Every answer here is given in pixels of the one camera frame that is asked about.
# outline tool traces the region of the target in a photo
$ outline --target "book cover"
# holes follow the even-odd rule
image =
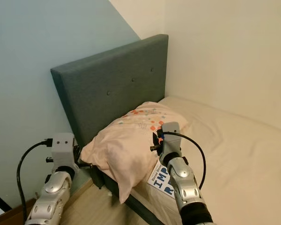
[[[159,161],[157,161],[147,183],[175,199],[174,188],[170,184],[170,175],[167,168]]]

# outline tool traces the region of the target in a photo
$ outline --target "gray upholstered headboard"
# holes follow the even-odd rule
[[[51,69],[80,146],[141,103],[164,98],[167,50],[160,34]]]

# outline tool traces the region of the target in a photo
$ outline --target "pink pillowcase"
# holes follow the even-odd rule
[[[158,160],[156,152],[150,151],[152,133],[163,123],[173,121],[179,123],[181,132],[188,128],[180,114],[160,103],[145,102],[101,130],[82,149],[81,160],[97,165],[114,179],[120,202],[124,203],[131,189],[152,172]]]

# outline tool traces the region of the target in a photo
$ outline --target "mattress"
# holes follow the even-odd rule
[[[207,173],[201,191],[214,222],[281,224],[281,130],[177,97],[160,103],[185,116],[190,122],[186,135],[204,150]],[[199,183],[200,152],[187,140],[181,148]],[[131,194],[164,224],[182,224],[175,200],[148,185],[149,175]]]

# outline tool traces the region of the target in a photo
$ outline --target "blue wall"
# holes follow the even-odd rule
[[[0,197],[20,204],[16,167],[31,145],[71,132],[50,68],[139,40],[108,0],[0,0]],[[40,192],[50,148],[22,166],[26,199]],[[73,190],[89,176],[80,172]]]

